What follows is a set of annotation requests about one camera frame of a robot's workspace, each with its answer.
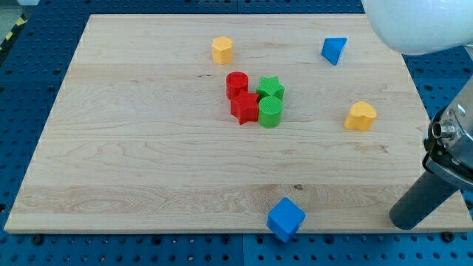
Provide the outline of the dark grey cylindrical pointer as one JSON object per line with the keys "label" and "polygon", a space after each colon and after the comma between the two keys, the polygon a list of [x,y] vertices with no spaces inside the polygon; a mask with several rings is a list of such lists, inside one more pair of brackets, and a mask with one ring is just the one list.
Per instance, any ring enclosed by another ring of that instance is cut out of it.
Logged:
{"label": "dark grey cylindrical pointer", "polygon": [[457,190],[437,175],[425,171],[390,208],[389,218],[401,230],[413,229]]}

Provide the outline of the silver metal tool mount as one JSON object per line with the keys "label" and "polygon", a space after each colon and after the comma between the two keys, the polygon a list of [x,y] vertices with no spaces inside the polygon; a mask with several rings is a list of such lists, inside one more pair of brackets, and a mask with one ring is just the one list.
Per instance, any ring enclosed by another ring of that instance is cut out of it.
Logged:
{"label": "silver metal tool mount", "polygon": [[429,125],[424,167],[461,190],[472,190],[472,80]]}

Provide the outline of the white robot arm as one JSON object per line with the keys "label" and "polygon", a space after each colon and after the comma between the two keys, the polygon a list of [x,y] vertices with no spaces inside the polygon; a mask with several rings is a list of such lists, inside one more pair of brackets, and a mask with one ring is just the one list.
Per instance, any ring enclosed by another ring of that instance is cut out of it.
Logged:
{"label": "white robot arm", "polygon": [[[472,2],[363,0],[376,35],[403,55],[425,55],[472,43]],[[431,120],[425,172],[391,207],[402,230],[414,228],[459,190],[472,189],[472,82]]]}

